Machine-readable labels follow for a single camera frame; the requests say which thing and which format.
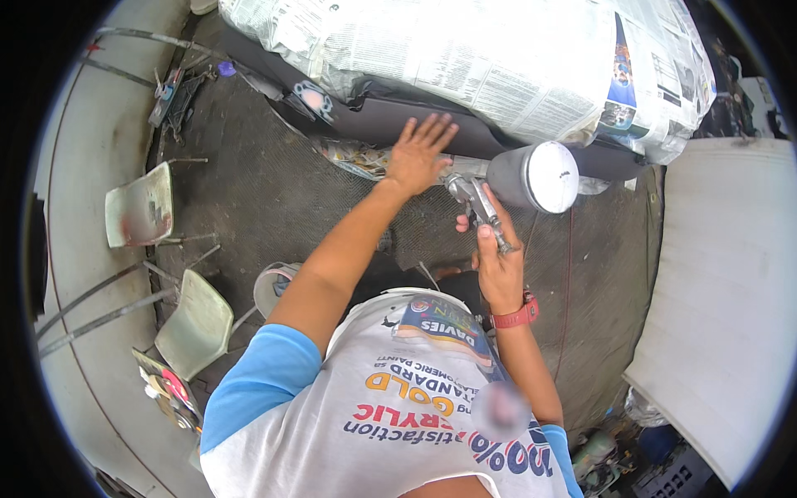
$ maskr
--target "man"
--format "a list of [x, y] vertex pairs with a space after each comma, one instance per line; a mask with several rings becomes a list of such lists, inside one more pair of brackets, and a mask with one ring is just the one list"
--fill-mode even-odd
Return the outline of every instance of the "man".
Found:
[[[581, 496], [559, 396], [529, 326], [497, 329], [501, 365], [471, 314], [481, 308], [463, 284], [472, 276], [495, 316], [524, 307], [522, 245], [489, 188], [515, 250], [499, 254], [493, 229], [478, 227], [478, 274], [449, 271], [438, 282], [462, 300], [373, 257], [403, 204], [450, 163], [435, 159], [457, 133], [450, 121], [407, 121], [386, 178], [310, 255], [210, 396], [201, 462], [216, 496]], [[456, 228], [467, 230], [465, 216]], [[383, 289], [415, 286], [377, 295], [380, 276]], [[470, 407], [502, 372], [536, 420], [495, 442], [475, 430]]]

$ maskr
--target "purple object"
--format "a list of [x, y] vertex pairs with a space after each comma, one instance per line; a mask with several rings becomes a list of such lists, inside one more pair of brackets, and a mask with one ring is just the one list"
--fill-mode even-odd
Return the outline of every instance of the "purple object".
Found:
[[217, 67], [218, 73], [225, 78], [229, 78], [236, 73], [233, 63], [230, 61], [219, 62]]

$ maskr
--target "wall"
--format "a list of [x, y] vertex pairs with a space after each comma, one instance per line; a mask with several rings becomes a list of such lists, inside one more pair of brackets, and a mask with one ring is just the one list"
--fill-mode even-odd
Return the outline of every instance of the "wall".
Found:
[[[125, 0], [105, 25], [178, 37], [185, 0]], [[130, 37], [105, 37], [92, 58], [154, 80], [174, 47]], [[143, 249], [108, 248], [105, 193], [143, 174], [154, 103], [151, 90], [91, 67], [67, 78], [42, 137], [36, 191], [45, 199], [49, 281], [38, 325], [85, 290], [143, 258]], [[147, 274], [124, 277], [70, 312], [41, 344], [150, 294]], [[195, 436], [175, 428], [143, 392], [130, 348], [155, 338], [152, 307], [113, 321], [45, 358], [41, 367], [53, 404], [73, 444], [95, 466], [142, 494], [212, 496], [188, 464]]]

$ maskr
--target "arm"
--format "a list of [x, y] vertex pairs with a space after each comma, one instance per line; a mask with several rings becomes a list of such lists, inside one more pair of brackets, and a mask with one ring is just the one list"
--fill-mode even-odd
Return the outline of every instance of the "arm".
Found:
[[[485, 193], [495, 206], [507, 242], [516, 250], [502, 255], [490, 225], [478, 229], [479, 250], [473, 254], [473, 268], [479, 268], [479, 287], [494, 315], [514, 313], [523, 306], [523, 244], [517, 239], [512, 220], [489, 186]], [[467, 218], [457, 218], [457, 230], [468, 229]], [[540, 425], [563, 426], [562, 403], [540, 348], [527, 324], [496, 330], [498, 354], [509, 376], [526, 395]]]
[[321, 358], [340, 316], [351, 299], [376, 249], [379, 237], [413, 195], [421, 194], [450, 164], [435, 160], [459, 127], [451, 116], [430, 115], [415, 129], [407, 121], [391, 152], [385, 179], [321, 241], [285, 290], [268, 316], [267, 324], [282, 324], [301, 331], [318, 347]]

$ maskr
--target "hand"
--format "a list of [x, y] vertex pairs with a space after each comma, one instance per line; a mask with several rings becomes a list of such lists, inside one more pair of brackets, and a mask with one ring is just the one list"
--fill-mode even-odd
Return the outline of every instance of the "hand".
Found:
[[[509, 213], [495, 198], [489, 185], [485, 183], [483, 187], [501, 220], [504, 238], [514, 250], [507, 254], [499, 253], [492, 226], [480, 225], [477, 230], [479, 250], [471, 256], [471, 266], [479, 270], [479, 287], [490, 303], [490, 311], [494, 315], [508, 315], [523, 306], [523, 244], [517, 239]], [[468, 217], [460, 214], [457, 216], [457, 231], [467, 230]]]
[[451, 159], [435, 160], [459, 130], [459, 126], [449, 124], [450, 121], [450, 114], [444, 114], [442, 118], [430, 114], [416, 130], [418, 120], [409, 118], [393, 146], [382, 182], [395, 183], [407, 198], [432, 186], [440, 170], [451, 164]]

